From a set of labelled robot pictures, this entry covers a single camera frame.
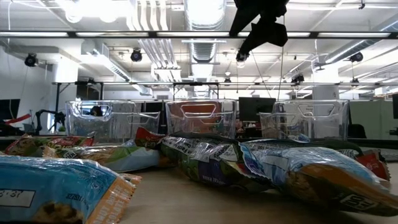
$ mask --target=ventilation duct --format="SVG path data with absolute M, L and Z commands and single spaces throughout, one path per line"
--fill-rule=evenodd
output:
M 397 32 L 398 31 L 398 15 L 384 22 L 382 25 L 378 26 L 375 31 L 379 32 Z M 381 40 L 354 40 L 342 48 L 328 54 L 323 60 L 325 63 L 320 63 L 319 65 L 331 64 L 339 62 L 340 60 L 346 59 L 376 43 Z
M 378 25 L 373 29 L 373 31 L 377 32 L 397 32 L 398 31 L 398 14 L 391 17 L 390 19 L 384 21 L 382 24 Z M 294 70 L 304 71 L 305 69 L 332 64 L 339 62 L 340 60 L 344 60 L 376 43 L 380 40 L 353 40 L 350 43 L 342 46 L 338 50 L 329 53 L 327 55 L 311 55 L 305 61 L 297 65 L 295 68 L 291 69 L 289 73 L 294 72 Z
M 184 0 L 185 18 L 189 30 L 220 30 L 225 16 L 226 0 Z M 193 63 L 214 62 L 217 44 L 191 43 L 190 53 Z M 210 80 L 213 73 L 213 65 L 192 65 L 192 75 L 195 81 L 198 78 Z M 203 91 L 196 86 L 195 91 Z
M 85 40 L 81 44 L 81 54 L 87 54 L 92 56 L 98 63 L 104 65 L 113 74 L 121 77 L 126 82 L 137 82 L 132 79 L 129 72 L 125 71 L 115 60 L 109 56 L 109 48 L 102 43 L 101 45 L 94 42 L 93 40 Z M 152 89 L 143 85 L 133 85 L 133 87 L 140 92 L 143 96 L 152 96 Z

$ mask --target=metal frame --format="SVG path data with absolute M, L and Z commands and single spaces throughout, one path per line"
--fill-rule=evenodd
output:
M 177 85 L 181 85 L 182 86 L 181 89 L 184 88 L 185 85 L 189 85 L 189 86 L 207 85 L 207 86 L 209 86 L 209 88 L 210 88 L 211 85 L 215 85 L 215 86 L 217 86 L 217 93 L 216 93 L 217 94 L 217 99 L 220 98 L 219 97 L 219 95 L 220 95 L 219 94 L 220 93 L 220 83 L 218 83 L 218 82 L 175 82 L 175 83 L 172 83 L 172 85 L 173 85 L 173 100 L 175 100 L 175 94 L 176 94 L 175 86 L 177 86 Z
M 245 39 L 250 32 L 230 36 L 228 31 L 48 31 L 48 30 L 0 30 L 0 38 L 30 39 Z M 398 39 L 398 32 L 345 32 L 345 31 L 288 31 L 289 39 L 349 39 L 386 40 Z

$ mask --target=tabletop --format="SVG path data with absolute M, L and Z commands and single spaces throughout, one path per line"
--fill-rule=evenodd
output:
M 391 191 L 398 195 L 398 163 L 389 164 Z M 328 211 L 300 203 L 274 190 L 247 194 L 188 180 L 177 168 L 139 172 L 143 177 L 121 224 L 128 223 L 398 223 L 377 217 Z

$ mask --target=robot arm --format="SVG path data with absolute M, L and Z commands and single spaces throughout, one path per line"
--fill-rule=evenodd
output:
M 62 112 L 55 112 L 55 111 L 49 111 L 49 110 L 39 110 L 38 112 L 36 112 L 36 118 L 37 118 L 37 127 L 35 130 L 35 134 L 39 135 L 40 131 L 43 129 L 42 127 L 42 122 L 41 122 L 41 115 L 42 113 L 50 113 L 50 114 L 54 114 L 54 124 L 53 126 L 51 126 L 50 129 L 52 129 L 52 127 L 55 126 L 56 123 L 60 123 L 62 124 L 62 126 L 65 126 L 65 115 Z

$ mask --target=bin handle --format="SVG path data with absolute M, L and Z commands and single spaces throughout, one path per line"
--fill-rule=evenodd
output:
M 324 104 L 302 103 L 302 104 L 297 105 L 297 109 L 300 111 L 301 115 L 305 118 L 328 118 L 334 114 L 335 110 L 337 110 L 338 105 L 339 104 L 337 102 L 324 103 Z M 314 109 L 317 106 L 332 106 L 332 109 L 329 111 L 328 115 L 316 116 L 316 115 L 313 115 L 313 113 L 312 113 L 312 116 L 311 116 L 311 115 L 307 115 L 307 113 L 311 113 L 311 112 L 304 113 L 303 110 L 301 109 L 301 106 L 314 106 Z
M 211 113 L 191 113 L 191 112 L 185 112 L 184 107 L 187 107 L 187 106 L 214 106 L 214 108 Z M 213 103 L 204 103 L 204 104 L 199 104 L 199 105 L 182 105 L 180 107 L 182 114 L 186 118 L 211 118 L 214 115 L 216 108 L 217 108 L 217 106 Z M 210 115 L 208 115 L 208 116 L 187 116 L 187 114 L 210 114 Z
M 111 102 L 100 102 L 101 104 L 95 102 L 95 101 L 81 101 L 76 104 L 74 104 L 75 111 L 78 112 L 78 114 L 82 117 L 90 117 L 91 119 L 100 119 L 104 120 L 107 117 L 110 117 L 112 114 L 137 114 L 136 112 L 113 112 L 113 106 Z M 128 102 L 129 104 L 132 104 L 132 110 L 134 111 L 137 108 L 137 105 L 135 102 Z M 103 116 L 96 117 L 96 116 L 90 116 L 82 113 L 82 110 L 79 109 L 80 106 L 107 106 L 108 110 L 105 112 Z
M 147 123 L 149 122 L 150 119 L 158 119 L 158 118 L 159 118 L 159 115 L 160 115 L 160 112 L 133 113 L 132 115 L 127 116 L 126 119 L 127 119 L 127 121 L 128 121 L 129 124 L 147 124 Z M 134 121 L 134 118 L 147 118 L 147 119 L 146 119 L 146 122 L 143 122 L 143 123 L 135 123 L 135 122 L 132 122 L 132 121 Z

